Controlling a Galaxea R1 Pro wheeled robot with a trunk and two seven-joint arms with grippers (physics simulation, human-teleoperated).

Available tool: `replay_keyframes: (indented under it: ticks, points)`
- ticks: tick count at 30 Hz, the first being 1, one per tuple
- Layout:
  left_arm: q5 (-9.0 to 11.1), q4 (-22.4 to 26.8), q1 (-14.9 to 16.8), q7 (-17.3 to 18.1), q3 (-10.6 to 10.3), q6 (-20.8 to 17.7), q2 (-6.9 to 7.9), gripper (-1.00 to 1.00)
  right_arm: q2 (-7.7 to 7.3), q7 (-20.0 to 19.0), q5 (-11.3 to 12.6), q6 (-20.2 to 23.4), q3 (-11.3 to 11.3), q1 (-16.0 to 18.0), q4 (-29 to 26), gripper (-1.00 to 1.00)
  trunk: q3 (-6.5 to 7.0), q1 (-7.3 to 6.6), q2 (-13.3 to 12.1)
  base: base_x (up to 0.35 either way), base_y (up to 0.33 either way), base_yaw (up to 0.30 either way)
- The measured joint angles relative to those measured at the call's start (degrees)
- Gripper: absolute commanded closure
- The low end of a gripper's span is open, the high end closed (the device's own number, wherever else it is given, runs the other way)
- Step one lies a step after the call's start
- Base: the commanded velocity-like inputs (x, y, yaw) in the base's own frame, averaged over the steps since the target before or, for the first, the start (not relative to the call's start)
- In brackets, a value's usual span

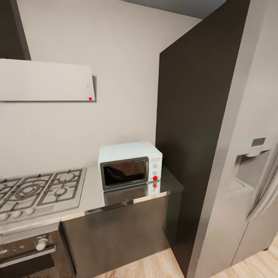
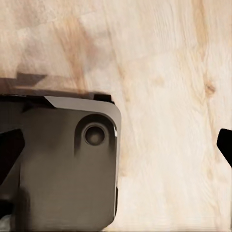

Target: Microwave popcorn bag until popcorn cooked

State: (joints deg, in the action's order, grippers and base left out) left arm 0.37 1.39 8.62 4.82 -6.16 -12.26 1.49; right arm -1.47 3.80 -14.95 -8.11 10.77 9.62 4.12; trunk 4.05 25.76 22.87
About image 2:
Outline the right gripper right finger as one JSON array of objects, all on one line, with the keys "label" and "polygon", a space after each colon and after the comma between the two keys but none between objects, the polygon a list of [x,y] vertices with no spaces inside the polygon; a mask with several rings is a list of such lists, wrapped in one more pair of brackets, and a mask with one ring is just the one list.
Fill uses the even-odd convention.
[{"label": "right gripper right finger", "polygon": [[232,167],[232,130],[221,129],[217,138],[217,147]]}]

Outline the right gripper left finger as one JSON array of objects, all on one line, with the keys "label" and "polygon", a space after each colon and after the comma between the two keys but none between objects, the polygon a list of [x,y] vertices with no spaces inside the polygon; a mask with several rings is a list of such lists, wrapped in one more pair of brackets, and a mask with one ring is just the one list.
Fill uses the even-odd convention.
[{"label": "right gripper left finger", "polygon": [[0,186],[24,148],[25,138],[20,128],[0,134]]}]

